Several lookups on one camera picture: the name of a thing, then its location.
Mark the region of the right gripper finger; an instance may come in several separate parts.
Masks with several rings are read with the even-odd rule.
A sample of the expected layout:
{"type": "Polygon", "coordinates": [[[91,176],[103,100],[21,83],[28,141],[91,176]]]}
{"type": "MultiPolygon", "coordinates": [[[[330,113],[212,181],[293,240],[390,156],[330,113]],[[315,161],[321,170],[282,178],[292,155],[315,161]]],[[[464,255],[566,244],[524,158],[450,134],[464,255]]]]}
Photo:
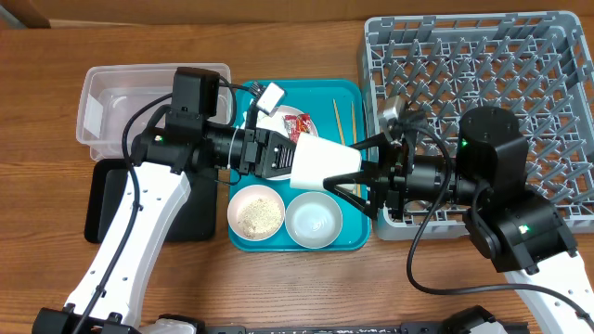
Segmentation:
{"type": "Polygon", "coordinates": [[[387,138],[384,134],[378,134],[366,138],[360,142],[354,143],[351,145],[351,148],[356,150],[365,150],[369,148],[379,148],[387,143],[387,138]]]}
{"type": "Polygon", "coordinates": [[[323,187],[328,192],[345,200],[351,206],[364,213],[370,219],[378,216],[378,204],[373,194],[369,199],[363,199],[347,191],[344,186],[366,186],[371,192],[374,191],[376,179],[368,172],[356,172],[342,175],[335,175],[323,180],[323,187]]]}

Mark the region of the white cup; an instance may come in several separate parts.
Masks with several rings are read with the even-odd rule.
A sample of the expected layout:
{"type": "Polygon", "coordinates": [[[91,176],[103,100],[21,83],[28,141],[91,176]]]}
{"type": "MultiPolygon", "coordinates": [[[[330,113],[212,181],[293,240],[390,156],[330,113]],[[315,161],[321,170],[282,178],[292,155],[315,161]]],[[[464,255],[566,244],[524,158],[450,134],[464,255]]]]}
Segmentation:
{"type": "Polygon", "coordinates": [[[324,191],[325,178],[359,172],[361,162],[357,149],[301,133],[291,166],[290,187],[324,191]]]}

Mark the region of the grey bowl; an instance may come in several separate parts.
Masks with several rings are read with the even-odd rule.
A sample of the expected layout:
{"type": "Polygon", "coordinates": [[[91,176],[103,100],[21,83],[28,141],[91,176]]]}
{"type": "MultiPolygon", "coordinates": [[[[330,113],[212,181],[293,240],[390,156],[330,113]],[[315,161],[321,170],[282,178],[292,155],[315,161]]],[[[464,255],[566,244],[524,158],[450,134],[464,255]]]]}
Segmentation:
{"type": "Polygon", "coordinates": [[[322,249],[340,235],[342,210],[329,195],[305,192],[288,206],[285,226],[291,239],[298,245],[310,250],[322,249]]]}

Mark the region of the large white plate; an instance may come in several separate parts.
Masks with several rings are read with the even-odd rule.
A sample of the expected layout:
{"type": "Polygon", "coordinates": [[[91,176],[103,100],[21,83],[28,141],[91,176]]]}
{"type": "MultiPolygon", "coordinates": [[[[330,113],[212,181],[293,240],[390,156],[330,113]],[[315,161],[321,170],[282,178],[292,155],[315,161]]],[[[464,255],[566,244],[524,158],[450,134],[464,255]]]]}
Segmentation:
{"type": "Polygon", "coordinates": [[[276,131],[295,142],[297,138],[295,138],[292,132],[287,128],[288,122],[285,120],[287,116],[289,116],[291,119],[299,119],[300,121],[304,121],[305,128],[303,131],[310,135],[318,136],[317,128],[309,114],[303,113],[294,107],[285,105],[278,107],[272,116],[268,116],[260,111],[257,116],[256,124],[260,128],[276,131]]]}

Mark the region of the red snack wrapper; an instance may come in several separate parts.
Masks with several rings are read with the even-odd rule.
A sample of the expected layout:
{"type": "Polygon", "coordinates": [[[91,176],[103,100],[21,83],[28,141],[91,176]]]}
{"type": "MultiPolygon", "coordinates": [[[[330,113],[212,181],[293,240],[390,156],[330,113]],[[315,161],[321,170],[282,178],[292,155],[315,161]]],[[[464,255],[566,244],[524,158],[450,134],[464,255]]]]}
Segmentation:
{"type": "Polygon", "coordinates": [[[286,115],[283,118],[285,129],[292,142],[296,143],[302,133],[311,133],[311,117],[303,113],[298,115],[286,115]]]}

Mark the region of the wooden chopstick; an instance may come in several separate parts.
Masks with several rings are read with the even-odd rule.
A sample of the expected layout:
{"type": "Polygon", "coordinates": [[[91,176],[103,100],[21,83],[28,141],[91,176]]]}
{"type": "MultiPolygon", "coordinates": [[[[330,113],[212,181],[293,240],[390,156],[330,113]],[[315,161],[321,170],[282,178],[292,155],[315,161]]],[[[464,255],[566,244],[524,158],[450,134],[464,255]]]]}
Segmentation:
{"type": "MultiPolygon", "coordinates": [[[[353,144],[357,142],[357,127],[356,127],[356,116],[355,116],[355,103],[351,102],[351,119],[352,119],[352,133],[353,133],[353,144]]],[[[354,194],[361,196],[361,186],[356,185],[354,194]]]]}
{"type": "Polygon", "coordinates": [[[333,109],[334,109],[335,121],[337,123],[337,129],[339,132],[339,137],[340,137],[341,143],[343,146],[346,146],[343,129],[342,129],[342,122],[341,122],[341,118],[340,118],[340,112],[338,111],[338,106],[337,106],[337,102],[335,99],[332,99],[332,105],[333,105],[333,109]]]}

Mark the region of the small pink plate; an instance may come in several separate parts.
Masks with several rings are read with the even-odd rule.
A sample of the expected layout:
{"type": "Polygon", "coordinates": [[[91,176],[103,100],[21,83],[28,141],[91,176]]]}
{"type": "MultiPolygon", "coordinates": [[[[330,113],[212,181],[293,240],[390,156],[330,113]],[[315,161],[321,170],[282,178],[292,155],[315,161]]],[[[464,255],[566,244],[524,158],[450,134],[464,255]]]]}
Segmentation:
{"type": "Polygon", "coordinates": [[[231,230],[248,241],[273,237],[285,221],[281,196],[268,186],[246,186],[229,201],[226,218],[231,230]]]}

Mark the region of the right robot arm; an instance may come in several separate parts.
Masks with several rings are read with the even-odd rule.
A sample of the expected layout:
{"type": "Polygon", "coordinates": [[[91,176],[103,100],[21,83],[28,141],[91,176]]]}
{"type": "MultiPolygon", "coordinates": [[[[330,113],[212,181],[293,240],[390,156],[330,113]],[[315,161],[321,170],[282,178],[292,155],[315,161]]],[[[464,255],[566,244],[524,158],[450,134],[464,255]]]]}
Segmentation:
{"type": "Polygon", "coordinates": [[[327,177],[323,187],[370,218],[381,209],[402,213],[424,200],[433,209],[466,207],[463,223],[474,247],[505,282],[493,291],[513,290],[546,333],[593,329],[593,289],[570,228],[556,207],[526,183],[528,141],[507,109],[479,107],[458,123],[458,145],[450,154],[420,155],[417,142],[434,137],[422,111],[386,110],[382,130],[356,144],[376,148],[376,161],[356,172],[327,177]]]}

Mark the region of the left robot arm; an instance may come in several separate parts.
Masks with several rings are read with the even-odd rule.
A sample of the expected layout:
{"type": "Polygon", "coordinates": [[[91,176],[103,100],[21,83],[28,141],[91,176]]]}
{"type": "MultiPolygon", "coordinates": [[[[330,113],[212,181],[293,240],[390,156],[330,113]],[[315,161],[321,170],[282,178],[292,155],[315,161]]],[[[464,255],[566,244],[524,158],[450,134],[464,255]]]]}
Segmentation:
{"type": "Polygon", "coordinates": [[[189,177],[204,169],[260,178],[291,172],[295,145],[257,125],[286,92],[276,83],[248,88],[254,97],[243,128],[210,122],[219,88],[238,86],[215,71],[180,67],[171,93],[135,113],[154,109],[146,128],[122,136],[125,189],[108,232],[84,278],[60,310],[43,308],[35,333],[136,333],[146,288],[162,244],[191,192],[189,177]]]}

